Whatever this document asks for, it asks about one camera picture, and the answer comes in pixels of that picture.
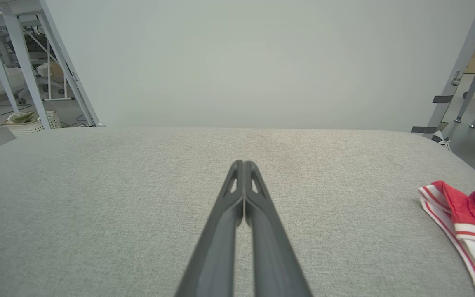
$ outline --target black tape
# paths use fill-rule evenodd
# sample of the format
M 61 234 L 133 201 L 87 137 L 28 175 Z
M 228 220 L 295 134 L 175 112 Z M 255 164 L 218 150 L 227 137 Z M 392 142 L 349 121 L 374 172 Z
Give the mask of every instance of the black tape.
M 435 96 L 432 103 L 450 103 L 452 101 L 453 97 L 454 97 L 454 95 Z
M 443 141 L 440 137 L 437 137 L 435 135 L 432 136 L 432 140 L 435 141 L 435 142 Z
M 428 133 L 432 134 L 437 131 L 437 127 L 419 127 L 413 126 L 410 133 Z
M 426 127 L 413 126 L 411 133 L 424 133 L 424 130 L 426 130 Z
M 432 134 L 437 131 L 437 127 L 427 127 L 426 130 L 424 130 L 425 134 Z

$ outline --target white basket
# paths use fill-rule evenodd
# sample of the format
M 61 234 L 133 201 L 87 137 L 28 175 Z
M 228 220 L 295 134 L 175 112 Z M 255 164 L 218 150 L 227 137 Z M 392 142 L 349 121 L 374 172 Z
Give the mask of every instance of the white basket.
M 49 126 L 51 129 L 58 129 L 62 127 L 60 123 L 60 119 L 58 115 L 56 115 L 56 111 L 45 111 L 47 113 L 47 117 L 49 118 Z M 34 132 L 44 130 L 43 125 L 40 120 L 35 120 L 34 122 L 28 122 L 23 124 L 14 124 L 11 122 L 13 117 L 17 117 L 23 113 L 14 113 L 8 117 L 3 124 L 14 134 L 15 137 L 22 137 L 27 134 L 31 134 Z

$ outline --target white backdrop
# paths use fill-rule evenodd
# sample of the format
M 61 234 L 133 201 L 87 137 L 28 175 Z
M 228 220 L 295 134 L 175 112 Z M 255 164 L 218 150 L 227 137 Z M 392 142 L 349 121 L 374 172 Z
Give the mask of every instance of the white backdrop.
M 475 0 L 47 0 L 106 126 L 426 126 Z

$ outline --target white table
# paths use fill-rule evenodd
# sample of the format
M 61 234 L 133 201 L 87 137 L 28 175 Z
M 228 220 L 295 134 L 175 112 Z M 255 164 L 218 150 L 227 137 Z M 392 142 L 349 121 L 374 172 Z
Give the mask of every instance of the white table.
M 36 78 L 33 72 L 32 64 L 28 54 L 27 46 L 23 36 L 23 31 L 21 27 L 23 25 L 41 25 L 45 30 L 45 35 L 51 43 L 52 49 L 56 58 L 58 59 L 58 64 L 63 70 L 63 73 L 68 80 L 68 84 L 73 90 L 74 96 L 82 109 L 85 119 L 89 125 L 96 124 L 96 126 L 103 126 L 98 121 L 98 117 L 94 112 L 94 109 L 91 107 L 85 92 L 81 86 L 81 83 L 77 79 L 77 75 L 72 69 L 72 63 L 67 58 L 67 52 L 64 49 L 64 46 L 59 42 L 60 38 L 57 30 L 53 28 L 49 20 L 52 20 L 50 13 L 47 8 L 47 4 L 44 0 L 0 0 L 0 27 L 6 26 L 8 34 L 13 43 L 13 47 L 23 72 L 23 77 L 25 78 L 25 83 L 28 86 L 28 89 L 31 93 L 32 101 L 34 106 L 39 113 L 40 119 L 42 121 L 43 127 L 45 130 L 50 130 L 49 120 L 47 118 L 47 113 L 43 107 L 42 98 L 40 96 L 40 91 L 38 90 L 38 85 L 36 83 Z M 0 79 L 5 89 L 5 92 L 8 96 L 8 99 L 12 105 L 12 108 L 15 113 L 19 112 L 17 104 L 14 100 L 14 94 L 11 89 L 11 85 L 8 82 L 8 77 L 5 72 L 5 68 L 2 65 L 0 60 Z
M 417 192 L 442 179 L 470 193 L 475 171 L 430 139 L 107 127 L 0 146 L 0 296 L 173 296 L 239 159 L 258 164 L 315 297 L 475 296 Z M 253 296 L 252 261 L 241 222 L 237 297 Z

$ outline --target gray cushion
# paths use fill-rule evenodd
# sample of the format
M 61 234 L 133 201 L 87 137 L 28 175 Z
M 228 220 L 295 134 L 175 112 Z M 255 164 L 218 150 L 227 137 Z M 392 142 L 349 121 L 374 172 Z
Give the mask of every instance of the gray cushion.
M 171 296 L 230 164 L 254 160 L 315 296 L 473 296 L 417 188 L 475 190 L 433 141 L 369 130 L 68 128 L 0 146 L 0 295 Z M 253 295 L 237 231 L 236 296 Z

